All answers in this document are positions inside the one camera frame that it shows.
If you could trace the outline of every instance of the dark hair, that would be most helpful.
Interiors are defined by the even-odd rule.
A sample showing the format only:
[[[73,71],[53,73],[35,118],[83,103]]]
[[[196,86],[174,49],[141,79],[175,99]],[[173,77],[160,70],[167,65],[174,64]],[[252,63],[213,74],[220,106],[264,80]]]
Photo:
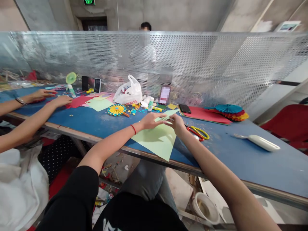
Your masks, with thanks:
[[[152,26],[151,26],[151,24],[148,23],[148,22],[143,22],[143,23],[141,23],[140,27],[141,27],[141,28],[147,27],[149,30],[152,30]]]

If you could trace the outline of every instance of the plastic bag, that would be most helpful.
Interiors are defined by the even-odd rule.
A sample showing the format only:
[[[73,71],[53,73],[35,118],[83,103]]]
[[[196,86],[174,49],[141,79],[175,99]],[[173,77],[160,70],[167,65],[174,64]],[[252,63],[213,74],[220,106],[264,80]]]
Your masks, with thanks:
[[[119,104],[133,104],[142,101],[142,91],[140,83],[132,76],[127,77],[129,82],[118,88],[113,97],[113,101]]]

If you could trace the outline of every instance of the green paper fan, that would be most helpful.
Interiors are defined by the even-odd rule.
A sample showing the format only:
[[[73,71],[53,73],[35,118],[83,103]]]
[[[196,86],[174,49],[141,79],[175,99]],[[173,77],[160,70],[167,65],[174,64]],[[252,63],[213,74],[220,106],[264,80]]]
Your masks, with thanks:
[[[75,72],[71,72],[66,76],[66,83],[73,84],[76,81],[77,75]]]

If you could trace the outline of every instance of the wristwatch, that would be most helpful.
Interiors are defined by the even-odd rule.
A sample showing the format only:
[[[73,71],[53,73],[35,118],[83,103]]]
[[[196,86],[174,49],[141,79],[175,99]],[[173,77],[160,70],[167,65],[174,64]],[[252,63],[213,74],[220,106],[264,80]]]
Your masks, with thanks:
[[[22,105],[27,105],[27,104],[25,103],[25,101],[23,101],[20,97],[16,98],[15,100],[16,100],[17,102],[21,103]]]

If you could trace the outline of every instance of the yellow scissors handle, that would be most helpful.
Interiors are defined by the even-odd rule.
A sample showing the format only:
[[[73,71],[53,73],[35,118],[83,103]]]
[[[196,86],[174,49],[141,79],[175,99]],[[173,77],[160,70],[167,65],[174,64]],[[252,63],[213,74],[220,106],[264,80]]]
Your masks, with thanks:
[[[197,132],[199,135],[201,135],[203,139],[208,140],[210,138],[210,136],[205,131],[201,130],[200,128],[197,128],[197,127],[194,127],[194,126],[191,126],[191,128],[195,132]]]

